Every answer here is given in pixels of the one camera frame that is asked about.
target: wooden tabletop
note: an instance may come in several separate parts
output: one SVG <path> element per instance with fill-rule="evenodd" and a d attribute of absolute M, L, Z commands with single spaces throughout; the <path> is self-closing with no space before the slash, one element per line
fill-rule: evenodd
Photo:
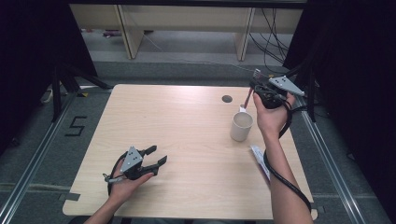
<path fill-rule="evenodd" d="M 225 95 L 233 100 L 224 103 Z M 102 174 L 109 175 L 130 146 L 156 145 L 143 165 L 165 155 L 167 163 L 116 216 L 272 219 L 268 182 L 250 149 L 264 148 L 252 99 L 247 112 L 254 125 L 247 140 L 230 137 L 233 114 L 247 95 L 248 88 L 238 87 L 117 85 L 70 190 L 79 198 L 66 200 L 64 213 L 93 214 L 107 198 Z M 302 192 L 313 202 L 290 131 L 281 143 Z"/>

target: gray carpet floor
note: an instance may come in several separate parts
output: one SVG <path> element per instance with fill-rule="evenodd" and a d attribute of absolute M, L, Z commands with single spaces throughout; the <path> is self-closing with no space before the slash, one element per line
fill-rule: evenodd
<path fill-rule="evenodd" d="M 96 62 L 95 67 L 99 78 L 111 85 L 130 83 L 247 86 L 254 68 L 260 68 L 262 71 L 267 69 L 264 66 L 247 65 L 243 66 L 247 69 L 244 70 L 231 65 L 197 63 Z M 277 72 L 286 71 L 281 67 L 270 68 Z M 91 85 L 83 79 L 79 79 L 78 82 L 80 85 Z M 110 93 L 105 91 L 91 91 L 87 97 L 74 99 L 11 223 L 68 223 L 72 219 L 62 212 L 64 195 L 73 184 L 109 95 Z M 326 108 L 318 106 L 316 112 L 318 127 L 367 223 L 390 223 L 359 167 L 347 157 L 347 147 L 332 124 L 331 117 L 327 115 Z M 18 182 L 43 139 L 50 126 L 51 113 L 51 102 L 39 106 L 18 136 L 21 144 L 8 148 L 0 158 L 1 203 L 7 199 L 12 186 Z M 70 129 L 75 116 L 86 117 L 75 123 L 84 126 L 84 130 L 80 136 L 67 136 L 78 131 Z M 319 208 L 315 223 L 351 223 L 300 113 L 293 116 L 290 130 L 314 197 L 315 206 Z M 114 223 L 120 223 L 120 219 L 115 219 Z M 150 220 L 140 218 L 134 223 L 150 223 Z M 272 221 L 261 221 L 261 223 L 272 223 Z"/>

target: floor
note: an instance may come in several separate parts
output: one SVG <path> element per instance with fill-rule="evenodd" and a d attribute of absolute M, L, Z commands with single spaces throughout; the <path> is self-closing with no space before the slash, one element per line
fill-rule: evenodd
<path fill-rule="evenodd" d="M 120 68 L 111 70 L 113 63 L 122 64 L 125 69 L 130 66 L 151 66 L 150 71 L 156 71 L 159 77 L 163 73 L 170 73 L 171 64 L 184 64 L 189 67 L 218 66 L 221 72 L 230 69 L 230 73 L 246 73 L 255 66 L 268 66 L 274 69 L 281 66 L 281 62 L 266 55 L 254 44 L 252 38 L 247 45 L 247 56 L 243 62 L 236 60 L 233 45 L 233 35 L 226 33 L 206 32 L 146 32 L 137 57 L 133 60 L 127 58 L 126 50 L 119 36 L 105 37 L 102 30 L 91 32 L 82 31 L 84 40 L 95 63 L 99 77 L 114 75 L 117 81 L 127 80 L 128 73 L 120 72 Z M 264 37 L 269 35 L 253 34 L 262 46 L 266 46 Z M 290 44 L 292 35 L 279 35 L 285 46 Z M 282 58 L 279 48 L 268 45 L 268 49 L 278 58 Z M 24 197 L 17 202 L 16 210 L 10 212 L 10 223 L 67 223 L 71 217 L 62 213 L 64 197 L 70 190 L 74 175 L 78 170 L 86 148 L 95 130 L 95 125 L 100 119 L 103 108 L 106 106 L 108 92 L 97 92 L 90 96 L 90 101 L 84 97 L 64 96 L 63 101 L 69 105 L 69 112 L 64 117 L 62 127 L 56 136 L 49 142 L 49 149 L 45 151 L 43 159 L 37 164 L 38 168 L 32 173 L 32 180 Z M 20 136 L 24 139 L 19 147 L 10 147 L 0 158 L 0 202 L 4 204 L 14 186 L 21 181 L 21 176 L 26 173 L 26 166 L 32 161 L 36 150 L 41 148 L 41 141 L 46 137 L 50 127 L 52 105 L 43 104 L 33 114 Z M 312 133 L 307 128 L 309 121 L 303 115 L 293 117 L 293 126 L 290 127 L 295 144 L 299 150 L 308 184 L 314 196 L 315 206 L 319 210 L 316 223 L 390 223 L 380 203 L 372 193 L 370 186 L 353 160 L 347 157 L 347 147 L 339 136 L 336 128 L 326 113 L 326 109 L 319 107 L 316 110 L 318 130 L 326 140 L 325 147 L 330 151 L 335 168 L 340 172 L 346 189 L 337 188 L 332 172 L 326 163 L 326 148 L 323 155 L 318 149 L 318 143 L 313 140 Z M 81 120 L 86 128 L 79 138 L 65 138 L 71 132 L 68 124 L 78 115 L 87 115 L 87 120 Z M 357 204 L 362 213 L 363 220 L 356 219 L 348 213 L 347 205 L 351 202 L 343 201 L 340 192 L 349 193 L 353 203 Z M 149 223 L 148 220 L 137 219 L 135 223 Z"/>

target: cup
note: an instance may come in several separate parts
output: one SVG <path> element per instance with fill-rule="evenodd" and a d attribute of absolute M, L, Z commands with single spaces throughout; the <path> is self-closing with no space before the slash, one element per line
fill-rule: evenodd
<path fill-rule="evenodd" d="M 253 117 L 248 114 L 244 107 L 239 107 L 239 112 L 233 115 L 233 125 L 230 136 L 237 142 L 243 142 L 248 138 L 248 133 L 253 125 Z"/>

